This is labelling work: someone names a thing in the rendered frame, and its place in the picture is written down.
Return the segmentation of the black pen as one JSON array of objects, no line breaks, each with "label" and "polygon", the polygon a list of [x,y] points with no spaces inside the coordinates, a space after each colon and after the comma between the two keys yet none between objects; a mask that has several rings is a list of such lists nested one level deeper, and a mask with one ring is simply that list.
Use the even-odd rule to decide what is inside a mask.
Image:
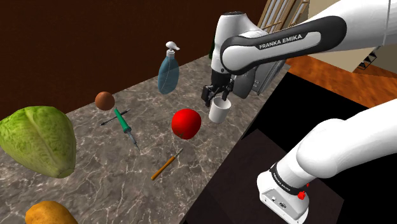
[{"label": "black pen", "polygon": [[[125,113],[128,113],[129,111],[130,111],[130,109],[126,109],[125,111],[122,111],[122,112],[120,113],[120,115],[124,115]],[[112,118],[110,118],[109,120],[106,120],[105,122],[102,122],[100,125],[106,125],[106,124],[112,122],[112,121],[113,121],[114,119],[116,119],[116,118],[118,118],[117,115],[114,116],[114,117],[112,117]]]}]

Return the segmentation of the wooden framed window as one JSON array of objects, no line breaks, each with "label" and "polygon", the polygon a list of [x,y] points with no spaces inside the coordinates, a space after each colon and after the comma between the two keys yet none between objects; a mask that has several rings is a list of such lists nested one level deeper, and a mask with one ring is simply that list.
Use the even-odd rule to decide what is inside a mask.
[{"label": "wooden framed window", "polygon": [[258,27],[272,33],[297,25],[310,0],[267,0]]}]

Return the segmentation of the green lettuce head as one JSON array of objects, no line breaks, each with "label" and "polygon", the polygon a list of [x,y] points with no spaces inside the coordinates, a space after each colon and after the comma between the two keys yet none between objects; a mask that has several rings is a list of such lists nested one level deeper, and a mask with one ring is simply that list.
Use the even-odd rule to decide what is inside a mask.
[{"label": "green lettuce head", "polygon": [[52,106],[29,106],[0,121],[0,147],[24,167],[66,178],[76,164],[76,138],[70,119]]}]

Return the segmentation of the dark robot stand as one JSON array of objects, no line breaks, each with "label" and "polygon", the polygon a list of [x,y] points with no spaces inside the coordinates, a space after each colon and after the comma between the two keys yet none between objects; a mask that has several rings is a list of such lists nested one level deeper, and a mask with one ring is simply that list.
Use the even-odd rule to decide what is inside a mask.
[{"label": "dark robot stand", "polygon": [[256,180],[292,147],[260,130],[238,141],[180,224],[287,224],[260,201]]}]

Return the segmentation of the orange handled small knife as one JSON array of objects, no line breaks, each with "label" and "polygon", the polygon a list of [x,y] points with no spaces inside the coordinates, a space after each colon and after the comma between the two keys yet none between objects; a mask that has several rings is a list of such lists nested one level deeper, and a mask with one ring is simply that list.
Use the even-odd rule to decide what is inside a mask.
[{"label": "orange handled small knife", "polygon": [[157,170],[156,173],[154,173],[154,175],[152,175],[151,180],[154,181],[156,180],[156,178],[171,164],[173,163],[173,161],[175,161],[175,159],[179,156],[179,154],[183,151],[183,149],[181,148],[179,151],[177,151],[177,153],[173,156],[171,156],[170,159],[168,159],[168,161],[159,169]]}]

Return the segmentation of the red tomato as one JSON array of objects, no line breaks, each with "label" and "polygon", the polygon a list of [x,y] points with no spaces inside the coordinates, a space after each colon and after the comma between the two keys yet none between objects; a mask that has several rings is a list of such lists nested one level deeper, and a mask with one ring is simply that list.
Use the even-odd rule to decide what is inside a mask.
[{"label": "red tomato", "polygon": [[173,133],[181,139],[191,139],[200,130],[200,115],[192,109],[181,109],[172,117],[171,128]]}]

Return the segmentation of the white cup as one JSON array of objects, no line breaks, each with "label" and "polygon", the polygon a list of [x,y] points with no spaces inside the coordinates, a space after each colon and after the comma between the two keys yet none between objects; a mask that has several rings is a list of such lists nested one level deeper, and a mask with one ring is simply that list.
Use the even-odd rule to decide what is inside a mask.
[{"label": "white cup", "polygon": [[209,119],[214,123],[222,123],[230,111],[232,104],[226,99],[225,101],[221,96],[214,97],[209,111]]}]

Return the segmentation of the yellow-brown potato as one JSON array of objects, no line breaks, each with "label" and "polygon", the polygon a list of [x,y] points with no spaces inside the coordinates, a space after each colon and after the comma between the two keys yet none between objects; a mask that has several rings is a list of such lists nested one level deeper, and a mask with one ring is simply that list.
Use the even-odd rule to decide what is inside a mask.
[{"label": "yellow-brown potato", "polygon": [[27,210],[25,224],[78,224],[78,222],[62,204],[42,201]]}]

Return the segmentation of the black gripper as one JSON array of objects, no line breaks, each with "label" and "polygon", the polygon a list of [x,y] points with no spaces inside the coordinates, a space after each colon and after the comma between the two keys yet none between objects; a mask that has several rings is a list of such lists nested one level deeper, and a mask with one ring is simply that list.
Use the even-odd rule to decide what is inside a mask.
[{"label": "black gripper", "polygon": [[216,93],[223,92],[221,98],[226,101],[229,93],[233,91],[233,86],[234,80],[230,73],[223,74],[212,70],[211,85],[203,86],[201,99],[205,102],[205,106],[209,107]]}]

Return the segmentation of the grey metal appliance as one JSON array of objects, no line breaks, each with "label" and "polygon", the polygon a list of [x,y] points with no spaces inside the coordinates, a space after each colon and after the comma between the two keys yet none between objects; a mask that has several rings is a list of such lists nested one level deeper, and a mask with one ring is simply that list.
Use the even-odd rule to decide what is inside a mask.
[{"label": "grey metal appliance", "polygon": [[260,95],[270,85],[284,65],[285,60],[279,60],[258,66],[252,91]]}]

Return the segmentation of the brown ball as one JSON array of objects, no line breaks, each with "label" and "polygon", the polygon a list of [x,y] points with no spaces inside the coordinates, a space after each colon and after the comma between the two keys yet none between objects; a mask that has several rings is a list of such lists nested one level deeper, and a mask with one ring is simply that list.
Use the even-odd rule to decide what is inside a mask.
[{"label": "brown ball", "polygon": [[115,105],[115,98],[109,92],[100,92],[95,97],[95,105],[98,109],[108,111]]}]

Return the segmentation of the green handled soldering iron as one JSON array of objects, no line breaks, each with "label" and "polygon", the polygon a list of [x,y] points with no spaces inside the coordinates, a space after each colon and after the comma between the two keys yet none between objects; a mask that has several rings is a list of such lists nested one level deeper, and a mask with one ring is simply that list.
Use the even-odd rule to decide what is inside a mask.
[{"label": "green handled soldering iron", "polygon": [[120,125],[122,126],[123,132],[129,136],[129,138],[132,140],[135,147],[139,150],[137,142],[131,133],[132,128],[128,125],[128,123],[125,121],[125,119],[123,118],[123,116],[121,115],[121,113],[119,112],[119,110],[117,108],[114,109],[114,112],[115,112],[115,115],[116,115]]}]

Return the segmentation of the blue soap dispenser bottle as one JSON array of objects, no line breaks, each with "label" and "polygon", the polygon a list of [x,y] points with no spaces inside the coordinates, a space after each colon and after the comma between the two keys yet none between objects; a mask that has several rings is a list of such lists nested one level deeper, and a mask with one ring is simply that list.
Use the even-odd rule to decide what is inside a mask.
[{"label": "blue soap dispenser bottle", "polygon": [[165,45],[168,50],[158,72],[158,91],[164,95],[171,93],[177,87],[179,64],[175,59],[175,52],[180,50],[173,41],[168,41]]}]

